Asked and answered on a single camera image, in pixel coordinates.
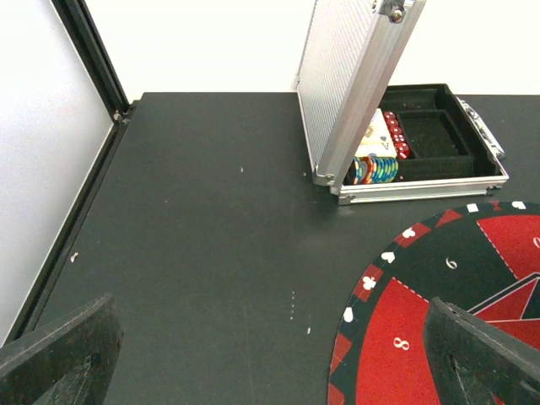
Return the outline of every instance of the white background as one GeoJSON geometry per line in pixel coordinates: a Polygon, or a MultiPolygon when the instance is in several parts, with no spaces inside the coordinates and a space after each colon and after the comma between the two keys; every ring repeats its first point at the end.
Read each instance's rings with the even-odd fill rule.
{"type": "Polygon", "coordinates": [[[111,128],[49,0],[0,2],[0,346],[111,128]]]}
{"type": "MultiPolygon", "coordinates": [[[[144,91],[291,91],[313,2],[87,0],[130,100],[144,91]]],[[[540,94],[536,10],[532,0],[428,0],[391,84],[540,94]]]]}

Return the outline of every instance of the circular game board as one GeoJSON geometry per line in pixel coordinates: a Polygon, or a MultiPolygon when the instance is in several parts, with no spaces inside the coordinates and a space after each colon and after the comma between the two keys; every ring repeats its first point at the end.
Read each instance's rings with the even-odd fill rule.
{"type": "Polygon", "coordinates": [[[434,297],[540,349],[539,279],[538,204],[469,204],[405,229],[348,301],[328,403],[440,403],[422,338],[434,297]]]}

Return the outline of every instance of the black tabletop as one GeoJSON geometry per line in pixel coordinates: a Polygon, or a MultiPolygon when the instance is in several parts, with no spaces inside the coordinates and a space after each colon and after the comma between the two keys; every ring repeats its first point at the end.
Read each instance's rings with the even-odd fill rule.
{"type": "Polygon", "coordinates": [[[464,96],[508,155],[495,197],[339,207],[311,182],[296,94],[145,94],[40,324],[110,292],[105,403],[323,404],[360,275],[410,224],[540,202],[540,97],[464,96]]]}

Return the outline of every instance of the bolt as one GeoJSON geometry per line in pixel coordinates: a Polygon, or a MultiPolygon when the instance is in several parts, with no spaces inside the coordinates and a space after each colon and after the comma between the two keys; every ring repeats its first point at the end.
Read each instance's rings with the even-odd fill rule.
{"type": "Polygon", "coordinates": [[[403,18],[403,11],[400,10],[399,8],[396,8],[394,11],[392,11],[391,13],[391,21],[392,23],[399,23],[401,22],[403,18]]]}

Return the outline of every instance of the case lid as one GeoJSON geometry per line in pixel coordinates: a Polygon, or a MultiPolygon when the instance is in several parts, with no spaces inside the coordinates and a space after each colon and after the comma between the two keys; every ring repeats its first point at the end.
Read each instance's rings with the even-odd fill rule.
{"type": "Polygon", "coordinates": [[[316,0],[297,90],[314,182],[341,184],[425,0],[316,0]]]}

